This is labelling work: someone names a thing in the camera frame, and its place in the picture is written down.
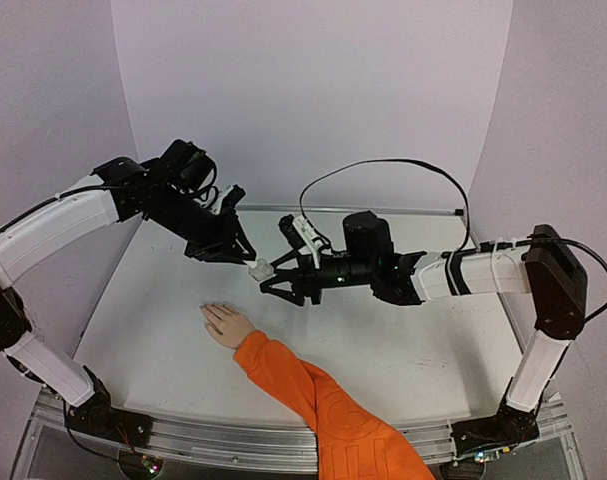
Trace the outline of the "clear nail polish bottle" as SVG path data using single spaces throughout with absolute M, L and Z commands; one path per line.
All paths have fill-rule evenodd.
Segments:
M 274 267 L 263 258 L 246 261 L 249 275 L 257 282 L 266 281 L 274 276 Z

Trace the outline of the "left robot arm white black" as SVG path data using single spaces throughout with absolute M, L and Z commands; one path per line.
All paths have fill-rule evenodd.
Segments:
M 99 380 L 36 331 L 15 283 L 77 240 L 140 216 L 186 241 L 187 257 L 249 264 L 256 252 L 235 207 L 244 190 L 215 186 L 217 169 L 206 152 L 177 139 L 159 157 L 138 163 L 119 157 L 71 188 L 0 227 L 0 353 L 79 407 L 81 423 L 99 437 L 114 433 L 116 411 Z

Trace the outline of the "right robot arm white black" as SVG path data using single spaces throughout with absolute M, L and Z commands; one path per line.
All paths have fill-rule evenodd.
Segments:
M 407 254 L 396 252 L 388 222 L 371 211 L 345 217 L 342 227 L 345 248 L 332 252 L 305 216 L 283 217 L 279 229 L 292 249 L 251 267 L 261 292 L 297 306 L 319 304 L 326 289 L 362 285 L 375 298 L 397 306 L 489 293 L 528 294 L 535 332 L 504 402 L 512 410 L 535 409 L 587 321 L 587 273 L 552 227 L 538 225 L 523 240 Z

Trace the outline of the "orange sleeve forearm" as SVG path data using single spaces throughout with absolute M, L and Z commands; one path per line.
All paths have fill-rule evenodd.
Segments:
M 263 332 L 251 333 L 234 360 L 268 395 L 302 417 L 317 437 L 321 479 L 432 479 L 395 428 L 369 413 L 325 371 Z

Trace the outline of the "mannequin hand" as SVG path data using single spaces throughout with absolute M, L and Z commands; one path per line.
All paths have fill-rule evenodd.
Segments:
M 200 311 L 210 336 L 228 349 L 237 350 L 255 331 L 250 320 L 232 306 L 209 303 L 202 305 Z

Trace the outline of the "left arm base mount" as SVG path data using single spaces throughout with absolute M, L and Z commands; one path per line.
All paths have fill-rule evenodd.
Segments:
M 120 442 L 134 448 L 146 447 L 151 437 L 153 420 L 149 415 L 124 410 L 112 405 L 104 384 L 93 379 L 93 393 L 80 406 L 69 406 L 65 425 L 74 432 Z

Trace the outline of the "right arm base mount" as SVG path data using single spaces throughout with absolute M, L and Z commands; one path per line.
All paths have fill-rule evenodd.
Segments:
M 455 458 L 464 459 L 479 452 L 515 447 L 539 438 L 537 416 L 541 403 L 522 411 L 507 404 L 503 398 L 494 415 L 463 420 L 451 427 Z

